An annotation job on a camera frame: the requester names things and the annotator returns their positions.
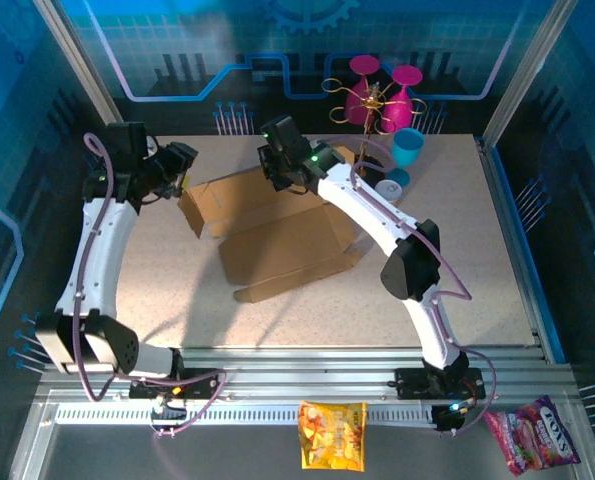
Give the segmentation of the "brown cardboard box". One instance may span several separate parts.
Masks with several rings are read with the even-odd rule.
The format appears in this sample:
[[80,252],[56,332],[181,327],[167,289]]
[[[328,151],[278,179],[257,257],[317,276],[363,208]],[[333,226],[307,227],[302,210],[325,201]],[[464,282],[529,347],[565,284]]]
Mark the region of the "brown cardboard box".
[[358,231],[312,194],[276,191],[247,149],[224,175],[185,188],[178,206],[196,237],[218,240],[239,303],[258,303],[354,268]]

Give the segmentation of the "magenta plastic goblet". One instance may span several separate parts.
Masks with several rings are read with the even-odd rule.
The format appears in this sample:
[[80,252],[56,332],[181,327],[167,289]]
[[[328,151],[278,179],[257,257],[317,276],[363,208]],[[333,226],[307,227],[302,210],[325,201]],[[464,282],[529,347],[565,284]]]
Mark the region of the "magenta plastic goblet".
[[349,67],[359,76],[359,81],[346,98],[344,116],[350,124],[359,126],[364,124],[369,112],[363,105],[368,97],[368,76],[380,68],[380,62],[372,55],[358,55],[350,60]]
[[402,65],[393,69],[391,77],[394,83],[400,86],[400,90],[386,101],[383,109],[380,129],[386,134],[411,126],[416,112],[407,88],[420,83],[423,74],[415,66]]

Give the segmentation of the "gold cup holder stand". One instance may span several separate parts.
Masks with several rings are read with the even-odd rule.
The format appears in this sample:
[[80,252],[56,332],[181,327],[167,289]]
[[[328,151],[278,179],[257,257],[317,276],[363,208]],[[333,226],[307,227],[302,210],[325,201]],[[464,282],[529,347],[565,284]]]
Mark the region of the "gold cup holder stand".
[[[337,93],[344,91],[348,94],[351,92],[351,88],[345,87],[342,82],[334,77],[329,77],[321,82],[321,88],[326,93]],[[364,100],[363,105],[369,110],[368,116],[363,125],[363,139],[360,144],[360,150],[355,155],[354,162],[364,161],[368,159],[366,148],[368,140],[373,134],[378,135],[390,135],[386,134],[380,129],[380,121],[382,118],[383,109],[386,105],[386,101],[389,100],[395,93],[400,90],[400,86],[395,84],[393,80],[387,86],[382,87],[379,82],[369,83],[368,97]],[[427,104],[420,98],[411,98],[414,102],[414,110],[416,115],[422,115],[428,109]],[[329,119],[336,124],[349,123],[344,116],[344,106],[333,107],[329,112]]]

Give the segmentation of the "blue plastic goblet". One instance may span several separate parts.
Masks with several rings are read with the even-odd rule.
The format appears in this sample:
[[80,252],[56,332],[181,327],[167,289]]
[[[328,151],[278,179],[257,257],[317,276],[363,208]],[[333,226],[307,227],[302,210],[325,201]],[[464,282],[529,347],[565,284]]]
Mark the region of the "blue plastic goblet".
[[417,129],[398,130],[392,137],[393,169],[386,174],[386,178],[405,188],[410,183],[406,168],[416,162],[424,144],[424,135]]

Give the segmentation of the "blue table edge strip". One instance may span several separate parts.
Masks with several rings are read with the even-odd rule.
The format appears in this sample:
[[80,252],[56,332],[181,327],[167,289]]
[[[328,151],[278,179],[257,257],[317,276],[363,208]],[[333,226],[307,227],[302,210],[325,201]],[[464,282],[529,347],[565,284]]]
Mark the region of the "blue table edge strip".
[[522,226],[515,197],[496,148],[491,150],[490,156],[492,168],[499,180],[501,198],[507,210],[510,235],[515,242],[511,257],[521,271],[519,284],[523,298],[527,301],[526,309],[535,324],[546,359],[551,363],[565,364],[567,358],[529,246],[527,229]]

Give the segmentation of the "yellow snack bag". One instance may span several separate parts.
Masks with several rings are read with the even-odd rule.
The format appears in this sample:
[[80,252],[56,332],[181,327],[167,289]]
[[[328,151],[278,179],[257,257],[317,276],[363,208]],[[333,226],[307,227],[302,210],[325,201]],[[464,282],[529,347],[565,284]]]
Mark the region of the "yellow snack bag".
[[303,469],[365,471],[366,403],[302,401],[298,438]]

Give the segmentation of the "purple candy bag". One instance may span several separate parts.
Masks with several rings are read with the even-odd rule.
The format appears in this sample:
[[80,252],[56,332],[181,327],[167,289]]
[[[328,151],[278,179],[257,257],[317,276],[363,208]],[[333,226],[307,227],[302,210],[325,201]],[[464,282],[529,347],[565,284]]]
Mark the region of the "purple candy bag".
[[483,420],[515,477],[581,463],[572,437],[548,395],[516,410],[488,411]]

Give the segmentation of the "aluminium corner post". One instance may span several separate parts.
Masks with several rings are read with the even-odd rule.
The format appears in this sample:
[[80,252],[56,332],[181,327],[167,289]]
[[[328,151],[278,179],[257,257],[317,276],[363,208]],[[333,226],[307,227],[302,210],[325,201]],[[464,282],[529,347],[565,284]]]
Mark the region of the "aluminium corner post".
[[123,118],[60,0],[32,0],[104,124]]
[[566,26],[579,0],[553,0],[537,29],[508,88],[482,135],[482,150],[491,151],[501,139],[553,46]]

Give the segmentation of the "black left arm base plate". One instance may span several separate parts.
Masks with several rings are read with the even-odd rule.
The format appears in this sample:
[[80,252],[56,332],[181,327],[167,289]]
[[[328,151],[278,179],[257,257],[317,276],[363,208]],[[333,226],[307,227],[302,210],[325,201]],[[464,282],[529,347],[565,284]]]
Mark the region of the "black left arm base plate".
[[172,349],[163,377],[133,374],[129,398],[133,400],[208,400],[220,384],[221,371],[186,367],[181,351]]

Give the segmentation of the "aluminium table frame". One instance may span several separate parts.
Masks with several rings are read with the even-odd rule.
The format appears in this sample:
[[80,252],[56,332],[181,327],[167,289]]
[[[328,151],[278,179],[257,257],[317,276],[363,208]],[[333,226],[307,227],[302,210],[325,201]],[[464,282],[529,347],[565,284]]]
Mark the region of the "aluminium table frame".
[[107,398],[86,401],[76,380],[49,368],[35,399],[6,480],[595,480],[595,435],[572,368],[547,363],[536,348],[476,347],[470,363],[482,372],[479,406],[513,409],[548,395],[569,430],[581,463],[514,477],[486,425],[469,417],[457,436],[439,432],[440,414],[455,400],[400,400],[388,383],[400,368],[420,368],[408,348],[187,349],[185,362],[219,367],[226,376],[214,402],[185,400],[200,418],[214,404],[299,406],[303,400],[368,405],[424,405],[433,429],[369,425],[362,474],[304,471],[297,423],[290,426],[200,426],[173,437],[144,425],[57,425],[65,403],[137,404],[116,382]]

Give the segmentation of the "aluminium table side rail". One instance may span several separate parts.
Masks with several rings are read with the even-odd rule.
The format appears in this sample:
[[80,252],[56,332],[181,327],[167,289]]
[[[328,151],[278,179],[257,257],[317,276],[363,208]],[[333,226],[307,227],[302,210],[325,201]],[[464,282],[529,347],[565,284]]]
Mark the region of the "aluminium table side rail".
[[473,138],[476,159],[476,252],[483,257],[474,303],[483,316],[477,324],[481,344],[536,348],[547,363],[557,361],[548,338],[550,311],[542,305],[540,288],[531,276],[530,263],[515,225],[512,202],[505,194],[500,169],[483,140]]

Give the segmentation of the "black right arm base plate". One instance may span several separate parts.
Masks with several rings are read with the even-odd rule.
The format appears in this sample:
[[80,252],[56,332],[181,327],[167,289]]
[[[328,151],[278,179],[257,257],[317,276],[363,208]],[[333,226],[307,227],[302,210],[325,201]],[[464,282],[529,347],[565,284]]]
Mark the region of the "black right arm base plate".
[[388,383],[400,400],[466,400],[486,398],[482,372],[468,368],[464,372],[444,372],[427,368],[400,368]]

